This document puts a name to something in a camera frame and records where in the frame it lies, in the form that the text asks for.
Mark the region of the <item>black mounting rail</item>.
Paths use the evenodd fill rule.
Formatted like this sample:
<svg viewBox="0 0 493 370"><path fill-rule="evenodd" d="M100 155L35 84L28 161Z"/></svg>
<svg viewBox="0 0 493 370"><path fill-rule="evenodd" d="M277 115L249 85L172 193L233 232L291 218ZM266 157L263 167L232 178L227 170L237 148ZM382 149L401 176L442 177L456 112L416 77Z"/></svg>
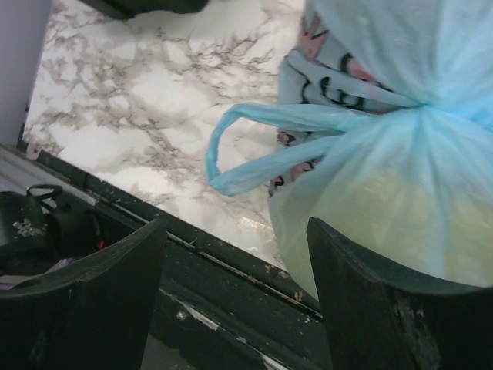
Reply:
<svg viewBox="0 0 493 370"><path fill-rule="evenodd" d="M287 368L331 367L320 305L286 271L50 154L35 150L31 156L134 220L163 217L171 243L163 282L167 292L197 304Z"/></svg>

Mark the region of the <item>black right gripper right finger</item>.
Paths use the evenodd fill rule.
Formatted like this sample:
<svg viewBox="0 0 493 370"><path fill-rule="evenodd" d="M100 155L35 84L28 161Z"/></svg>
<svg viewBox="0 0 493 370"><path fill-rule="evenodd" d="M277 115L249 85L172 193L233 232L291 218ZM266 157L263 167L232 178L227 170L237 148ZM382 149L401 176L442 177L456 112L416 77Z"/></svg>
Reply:
<svg viewBox="0 0 493 370"><path fill-rule="evenodd" d="M490 369L492 290L432 277L317 218L307 241L335 369Z"/></svg>

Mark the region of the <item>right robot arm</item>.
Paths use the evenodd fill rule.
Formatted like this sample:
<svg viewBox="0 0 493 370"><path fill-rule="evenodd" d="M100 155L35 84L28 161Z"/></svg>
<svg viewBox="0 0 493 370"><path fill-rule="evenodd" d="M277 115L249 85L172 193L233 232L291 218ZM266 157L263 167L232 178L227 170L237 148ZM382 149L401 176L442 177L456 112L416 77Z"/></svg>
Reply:
<svg viewBox="0 0 493 370"><path fill-rule="evenodd" d="M1 195L1 367L490 369L492 291L439 280L309 223L320 298L62 187Z"/></svg>

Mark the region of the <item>black toolbox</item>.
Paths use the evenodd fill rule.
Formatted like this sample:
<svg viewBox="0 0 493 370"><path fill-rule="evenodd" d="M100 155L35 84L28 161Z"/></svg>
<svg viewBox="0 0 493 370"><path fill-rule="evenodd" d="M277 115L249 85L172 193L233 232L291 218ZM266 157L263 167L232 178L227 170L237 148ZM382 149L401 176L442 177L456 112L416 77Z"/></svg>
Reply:
<svg viewBox="0 0 493 370"><path fill-rule="evenodd" d="M168 11L193 14L203 10L208 0L82 0L82 2L112 19L131 19L139 14Z"/></svg>

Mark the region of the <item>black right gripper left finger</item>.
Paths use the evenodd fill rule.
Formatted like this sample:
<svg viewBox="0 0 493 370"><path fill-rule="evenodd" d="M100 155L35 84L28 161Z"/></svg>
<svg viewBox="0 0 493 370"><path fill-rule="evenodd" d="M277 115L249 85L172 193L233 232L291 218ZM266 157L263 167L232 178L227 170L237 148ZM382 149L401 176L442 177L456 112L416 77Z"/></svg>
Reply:
<svg viewBox="0 0 493 370"><path fill-rule="evenodd" d="M155 219L119 242L1 292L3 369L138 369L163 271Z"/></svg>

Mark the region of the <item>blue printed plastic bag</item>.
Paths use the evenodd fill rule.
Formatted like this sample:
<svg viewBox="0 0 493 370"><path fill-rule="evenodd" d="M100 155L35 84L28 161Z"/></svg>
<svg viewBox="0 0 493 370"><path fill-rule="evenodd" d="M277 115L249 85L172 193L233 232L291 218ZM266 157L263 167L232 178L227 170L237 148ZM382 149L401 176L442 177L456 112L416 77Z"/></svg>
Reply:
<svg viewBox="0 0 493 370"><path fill-rule="evenodd" d="M492 283L492 3L308 1L278 103L237 104L206 153L226 196L260 186L310 296L316 217L424 274Z"/></svg>

